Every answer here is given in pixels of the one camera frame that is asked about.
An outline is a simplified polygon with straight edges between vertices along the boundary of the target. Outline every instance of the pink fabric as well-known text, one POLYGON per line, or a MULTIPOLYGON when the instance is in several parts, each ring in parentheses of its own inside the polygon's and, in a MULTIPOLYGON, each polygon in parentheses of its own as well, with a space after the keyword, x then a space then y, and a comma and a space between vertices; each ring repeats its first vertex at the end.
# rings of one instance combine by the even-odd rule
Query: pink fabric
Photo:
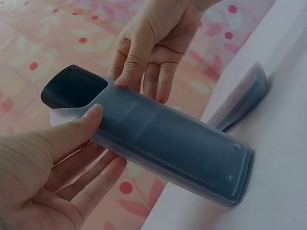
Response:
MULTIPOLYGON (((69 64, 107 73, 114 42, 143 0, 0 0, 0 133, 49 127, 40 101, 69 64)), ((224 0, 203 16, 168 105, 200 118, 215 83, 275 0, 224 0)), ((138 230, 166 181, 129 163, 84 230, 138 230)))

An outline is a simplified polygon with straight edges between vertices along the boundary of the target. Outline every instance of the red dot pattern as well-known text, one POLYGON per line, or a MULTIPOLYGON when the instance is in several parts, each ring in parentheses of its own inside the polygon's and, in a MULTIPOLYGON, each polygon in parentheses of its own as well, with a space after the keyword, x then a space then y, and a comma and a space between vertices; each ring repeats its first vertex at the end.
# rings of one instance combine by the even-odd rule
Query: red dot pattern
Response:
POLYGON ((228 40, 231 40, 233 39, 234 35, 231 33, 231 32, 226 32, 225 33, 225 38, 228 39, 228 40))
POLYGON ((87 39, 85 37, 82 37, 82 38, 79 39, 79 42, 80 43, 86 43, 87 39))
POLYGON ((37 62, 32 62, 29 66, 30 70, 35 70, 38 67, 38 63, 37 62))
POLYGON ((228 11, 230 13, 236 13, 237 12, 237 8, 234 5, 228 6, 228 11))
POLYGON ((129 182, 122 182, 119 185, 119 189, 123 194, 130 194, 133 191, 132 184, 129 182))

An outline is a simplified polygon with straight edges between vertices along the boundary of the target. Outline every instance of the silicone remote cover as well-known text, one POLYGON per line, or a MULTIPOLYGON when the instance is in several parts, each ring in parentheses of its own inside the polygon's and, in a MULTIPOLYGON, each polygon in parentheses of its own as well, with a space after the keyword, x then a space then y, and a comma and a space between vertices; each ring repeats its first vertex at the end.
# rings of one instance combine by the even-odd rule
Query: silicone remote cover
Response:
POLYGON ((256 62, 207 124, 218 130, 227 131, 264 98, 267 85, 264 69, 256 62))
POLYGON ((53 125, 99 103, 103 120, 92 141, 220 205, 242 196, 253 149, 193 117, 76 65, 55 76, 41 99, 53 125))

